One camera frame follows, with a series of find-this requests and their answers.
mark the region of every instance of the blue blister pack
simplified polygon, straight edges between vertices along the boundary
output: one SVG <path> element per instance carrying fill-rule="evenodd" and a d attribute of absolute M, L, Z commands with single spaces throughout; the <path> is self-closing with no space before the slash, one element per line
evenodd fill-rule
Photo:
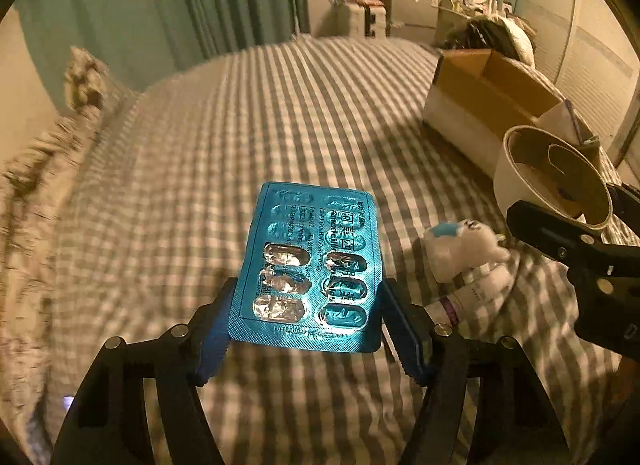
<path fill-rule="evenodd" d="M 376 205 L 364 191 L 267 182 L 229 314 L 232 339 L 317 351 L 380 347 Z"/>

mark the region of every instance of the checkered bedsheet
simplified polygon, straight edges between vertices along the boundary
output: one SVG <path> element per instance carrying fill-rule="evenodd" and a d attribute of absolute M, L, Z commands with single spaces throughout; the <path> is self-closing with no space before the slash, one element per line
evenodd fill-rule
<path fill-rule="evenodd" d="M 465 218 L 496 232 L 505 226 L 476 173 L 422 124 L 436 62 L 406 41 L 302 39 L 218 58 L 103 117 L 55 239 L 50 437 L 62 424 L 63 396 L 78 388 L 105 339 L 157 337 L 238 275 L 264 181 L 372 193 L 386 274 L 417 304 L 444 293 L 424 261 L 424 230 Z M 619 223 L 607 236 L 632 241 Z M 461 331 L 519 340 L 580 461 L 619 357 L 573 333 L 577 305 L 565 268 L 509 243 L 513 289 Z M 159 410 L 148 390 L 162 463 Z M 456 448 L 462 462 L 477 392 L 471 384 Z M 229 464 L 395 463 L 422 396 L 386 343 L 371 354 L 232 343 L 222 371 L 200 391 Z"/>

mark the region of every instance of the white plush toy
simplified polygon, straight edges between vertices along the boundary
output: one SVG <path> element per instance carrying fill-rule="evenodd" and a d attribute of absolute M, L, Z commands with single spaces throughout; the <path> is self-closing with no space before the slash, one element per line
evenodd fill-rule
<path fill-rule="evenodd" d="M 433 277 L 439 283 L 451 282 L 467 268 L 503 263 L 510 257 L 507 249 L 498 246 L 498 236 L 491 227 L 473 220 L 427 229 L 424 244 Z"/>

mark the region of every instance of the round container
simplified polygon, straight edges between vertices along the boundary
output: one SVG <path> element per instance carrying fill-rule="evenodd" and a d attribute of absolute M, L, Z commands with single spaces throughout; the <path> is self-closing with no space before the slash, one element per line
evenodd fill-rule
<path fill-rule="evenodd" d="M 589 160 L 561 138 L 532 126 L 505 133 L 494 194 L 505 218 L 511 205 L 525 200 L 570 220 L 584 215 L 587 226 L 601 232 L 613 214 L 607 186 Z"/>

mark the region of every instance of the open box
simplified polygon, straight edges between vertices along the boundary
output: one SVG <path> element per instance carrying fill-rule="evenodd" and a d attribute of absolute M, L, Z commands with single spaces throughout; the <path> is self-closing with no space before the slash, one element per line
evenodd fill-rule
<path fill-rule="evenodd" d="M 493 177 L 504 134 L 562 100 L 495 50 L 446 50 L 438 62 L 423 118 Z"/>

